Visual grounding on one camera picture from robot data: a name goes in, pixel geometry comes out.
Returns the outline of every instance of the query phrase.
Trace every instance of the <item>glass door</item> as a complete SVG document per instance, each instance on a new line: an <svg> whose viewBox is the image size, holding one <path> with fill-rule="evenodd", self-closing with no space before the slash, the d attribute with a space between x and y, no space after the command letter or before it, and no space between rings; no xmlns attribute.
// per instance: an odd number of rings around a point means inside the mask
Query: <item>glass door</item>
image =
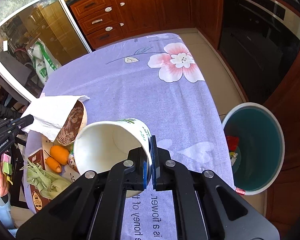
<svg viewBox="0 0 300 240"><path fill-rule="evenodd" d="M88 51L60 0L0 0L0 76L28 101Z"/></svg>

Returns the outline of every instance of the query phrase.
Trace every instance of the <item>trash can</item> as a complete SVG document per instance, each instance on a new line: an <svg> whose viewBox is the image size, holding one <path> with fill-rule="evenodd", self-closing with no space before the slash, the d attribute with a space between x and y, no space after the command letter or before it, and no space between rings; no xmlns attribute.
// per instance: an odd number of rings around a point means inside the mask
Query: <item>trash can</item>
<svg viewBox="0 0 300 240"><path fill-rule="evenodd" d="M249 102L234 107L222 126L226 136L239 137L232 166L236 191L255 195L267 189L284 159L284 138L277 119L264 106Z"/></svg>

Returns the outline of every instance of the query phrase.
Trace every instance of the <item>drawer handle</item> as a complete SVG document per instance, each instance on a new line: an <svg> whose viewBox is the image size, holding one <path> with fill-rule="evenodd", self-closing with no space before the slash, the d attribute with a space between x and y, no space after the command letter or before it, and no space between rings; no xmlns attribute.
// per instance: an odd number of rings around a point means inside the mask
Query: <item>drawer handle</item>
<svg viewBox="0 0 300 240"><path fill-rule="evenodd" d="M90 7L90 6L94 5L94 4L95 4L95 2L92 2L92 3L88 4L88 5L86 5L85 8L88 8L88 7Z"/></svg>
<svg viewBox="0 0 300 240"><path fill-rule="evenodd" d="M110 36L110 34L103 35L103 36L101 36L101 37L99 38L99 40L103 40L103 39L105 39L105 38L107 38L107 37L109 37L109 36Z"/></svg>
<svg viewBox="0 0 300 240"><path fill-rule="evenodd" d="M91 24L99 23L99 22L102 22L102 19L95 20L95 21L93 21Z"/></svg>

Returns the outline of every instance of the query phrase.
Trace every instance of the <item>black jacket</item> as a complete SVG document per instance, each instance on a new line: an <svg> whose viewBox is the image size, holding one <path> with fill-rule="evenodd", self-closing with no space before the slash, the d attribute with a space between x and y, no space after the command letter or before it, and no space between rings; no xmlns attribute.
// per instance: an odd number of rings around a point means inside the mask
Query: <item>black jacket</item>
<svg viewBox="0 0 300 240"><path fill-rule="evenodd" d="M21 113L17 111L13 111L3 105L0 104L0 120L7 118L7 119L18 119L21 117Z"/></svg>

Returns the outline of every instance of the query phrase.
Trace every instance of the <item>pink flower print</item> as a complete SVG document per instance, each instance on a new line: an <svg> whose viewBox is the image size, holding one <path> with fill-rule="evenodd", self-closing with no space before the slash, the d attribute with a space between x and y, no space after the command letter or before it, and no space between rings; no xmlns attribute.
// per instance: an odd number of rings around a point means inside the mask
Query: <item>pink flower print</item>
<svg viewBox="0 0 300 240"><path fill-rule="evenodd" d="M152 55L148 62L150 68L160 68L161 80L171 83L178 81L184 75L191 83L204 81L191 53L183 43L170 43L163 50L166 53Z"/></svg>

